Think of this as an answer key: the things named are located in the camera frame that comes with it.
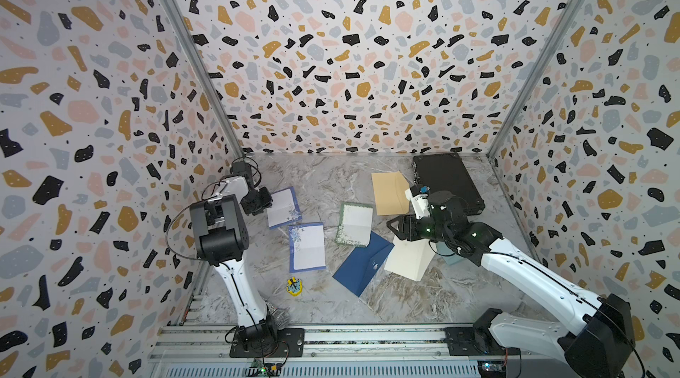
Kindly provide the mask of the light teal envelope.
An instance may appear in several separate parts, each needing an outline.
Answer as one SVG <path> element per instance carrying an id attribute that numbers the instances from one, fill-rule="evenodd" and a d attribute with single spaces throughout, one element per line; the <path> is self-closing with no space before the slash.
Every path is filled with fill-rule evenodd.
<path id="1" fill-rule="evenodd" d="M 438 252 L 444 259 L 444 262 L 449 266 L 456 265 L 464 260 L 464 257 L 452 252 L 447 247 L 439 249 Z"/>

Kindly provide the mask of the cream envelope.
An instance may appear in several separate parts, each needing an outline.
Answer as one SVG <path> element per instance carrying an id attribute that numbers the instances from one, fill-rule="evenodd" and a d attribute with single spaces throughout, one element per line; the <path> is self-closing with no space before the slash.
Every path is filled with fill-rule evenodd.
<path id="1" fill-rule="evenodd" d="M 386 272 L 419 282 L 435 256 L 427 240 L 415 242 L 393 238 L 394 247 L 384 265 Z"/>

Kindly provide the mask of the yellow envelope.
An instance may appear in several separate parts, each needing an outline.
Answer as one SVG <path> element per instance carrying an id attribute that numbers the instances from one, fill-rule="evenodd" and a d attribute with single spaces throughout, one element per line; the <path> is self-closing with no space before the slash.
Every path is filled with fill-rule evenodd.
<path id="1" fill-rule="evenodd" d="M 409 213 L 406 193 L 410 190 L 407 179 L 400 172 L 371 175 L 375 209 L 378 216 L 395 216 Z"/>

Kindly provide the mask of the white letter paper blue border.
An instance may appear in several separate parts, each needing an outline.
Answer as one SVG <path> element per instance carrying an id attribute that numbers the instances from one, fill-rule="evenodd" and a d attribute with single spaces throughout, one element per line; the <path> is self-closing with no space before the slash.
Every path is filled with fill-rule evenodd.
<path id="1" fill-rule="evenodd" d="M 322 223 L 309 223 L 289 228 L 290 272 L 324 270 L 325 241 Z"/>

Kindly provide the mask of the white letter paper green border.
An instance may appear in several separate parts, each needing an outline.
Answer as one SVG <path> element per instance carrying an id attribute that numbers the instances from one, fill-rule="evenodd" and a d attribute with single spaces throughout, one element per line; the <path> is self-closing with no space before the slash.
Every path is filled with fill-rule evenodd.
<path id="1" fill-rule="evenodd" d="M 372 232 L 373 207 L 367 204 L 343 203 L 335 242 L 341 245 L 367 247 Z"/>

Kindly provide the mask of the dark blue envelope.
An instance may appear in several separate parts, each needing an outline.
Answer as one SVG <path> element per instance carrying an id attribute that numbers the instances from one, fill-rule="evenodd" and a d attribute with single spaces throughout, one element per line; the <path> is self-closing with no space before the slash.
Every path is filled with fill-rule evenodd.
<path id="1" fill-rule="evenodd" d="M 368 246 L 356 247 L 334 273 L 333 278 L 359 298 L 393 248 L 392 242 L 372 232 Z"/>

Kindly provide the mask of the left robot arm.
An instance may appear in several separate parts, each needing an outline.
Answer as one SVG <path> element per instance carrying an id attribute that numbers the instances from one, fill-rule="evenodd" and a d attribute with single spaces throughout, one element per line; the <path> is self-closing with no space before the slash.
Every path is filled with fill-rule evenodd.
<path id="1" fill-rule="evenodd" d="M 211 195 L 203 195 L 189 207 L 197 258 L 216 270 L 228 290 L 237 313 L 234 342 L 247 348 L 264 347 L 278 339 L 278 330 L 246 271 L 250 236 L 244 217 L 263 213 L 273 199 L 260 186 L 255 162 L 239 158 L 229 172 L 214 184 Z"/>

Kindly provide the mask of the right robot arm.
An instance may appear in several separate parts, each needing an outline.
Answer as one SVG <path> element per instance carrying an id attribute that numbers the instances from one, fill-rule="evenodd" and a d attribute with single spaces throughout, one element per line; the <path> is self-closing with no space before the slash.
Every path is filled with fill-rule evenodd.
<path id="1" fill-rule="evenodd" d="M 580 377 L 619 376 L 637 353 L 628 302 L 578 287 L 493 227 L 469 221 L 460 199 L 448 191 L 430 193 L 428 187 L 414 185 L 405 198 L 413 213 L 387 223 L 398 240 L 443 243 L 453 257 L 502 277 L 554 316 L 553 321 L 538 321 L 490 308 L 472 326 L 478 351 L 532 351 L 567 364 Z"/>

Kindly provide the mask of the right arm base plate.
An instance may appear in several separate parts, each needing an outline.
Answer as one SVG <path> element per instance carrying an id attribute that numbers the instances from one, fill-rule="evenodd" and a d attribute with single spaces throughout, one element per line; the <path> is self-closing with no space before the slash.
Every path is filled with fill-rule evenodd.
<path id="1" fill-rule="evenodd" d="M 444 342 L 449 355 L 454 356 L 499 356 L 519 355 L 516 348 L 501 347 L 489 331 L 479 331 L 471 326 L 444 329 Z"/>

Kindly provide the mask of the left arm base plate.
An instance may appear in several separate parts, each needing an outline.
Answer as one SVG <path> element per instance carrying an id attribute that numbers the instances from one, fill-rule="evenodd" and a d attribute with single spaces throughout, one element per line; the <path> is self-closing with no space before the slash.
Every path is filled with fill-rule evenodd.
<path id="1" fill-rule="evenodd" d="M 301 358 L 305 335 L 304 328 L 275 330 L 269 326 L 240 327 L 234 335 L 229 356 L 234 359 Z"/>

